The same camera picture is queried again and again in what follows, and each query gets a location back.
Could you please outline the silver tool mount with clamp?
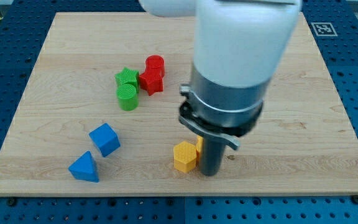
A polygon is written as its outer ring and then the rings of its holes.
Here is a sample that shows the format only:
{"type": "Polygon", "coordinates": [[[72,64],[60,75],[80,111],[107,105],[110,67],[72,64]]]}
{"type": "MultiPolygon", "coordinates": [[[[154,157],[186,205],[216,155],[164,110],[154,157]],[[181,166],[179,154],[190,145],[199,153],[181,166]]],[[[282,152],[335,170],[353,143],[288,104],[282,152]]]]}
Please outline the silver tool mount with clamp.
{"type": "Polygon", "coordinates": [[[255,126],[264,105],[270,79],[239,88],[221,85],[191,66],[190,82],[180,86],[186,98],[179,109],[179,122],[203,137],[237,150],[239,137],[255,126]]]}

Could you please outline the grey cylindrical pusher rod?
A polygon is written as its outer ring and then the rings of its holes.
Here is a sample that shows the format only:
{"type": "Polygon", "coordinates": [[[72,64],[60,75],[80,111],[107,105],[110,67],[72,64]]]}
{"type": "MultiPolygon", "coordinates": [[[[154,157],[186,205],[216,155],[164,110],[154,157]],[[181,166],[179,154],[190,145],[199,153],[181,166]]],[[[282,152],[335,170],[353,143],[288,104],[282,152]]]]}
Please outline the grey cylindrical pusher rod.
{"type": "Polygon", "coordinates": [[[207,138],[203,138],[203,143],[199,158],[199,170],[203,175],[216,175],[220,169],[225,145],[207,138]]]}

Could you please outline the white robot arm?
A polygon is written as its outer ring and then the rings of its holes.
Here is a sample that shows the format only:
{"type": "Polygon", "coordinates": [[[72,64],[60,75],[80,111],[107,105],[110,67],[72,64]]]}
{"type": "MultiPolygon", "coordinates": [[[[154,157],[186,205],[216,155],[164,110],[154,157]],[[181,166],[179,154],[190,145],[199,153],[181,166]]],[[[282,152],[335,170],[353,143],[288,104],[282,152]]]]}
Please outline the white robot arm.
{"type": "Polygon", "coordinates": [[[255,126],[269,82],[302,8],[300,0],[140,0],[159,17],[195,18],[190,81],[180,86],[185,101],[181,124],[203,138],[200,172],[215,175],[226,147],[255,126]]]}

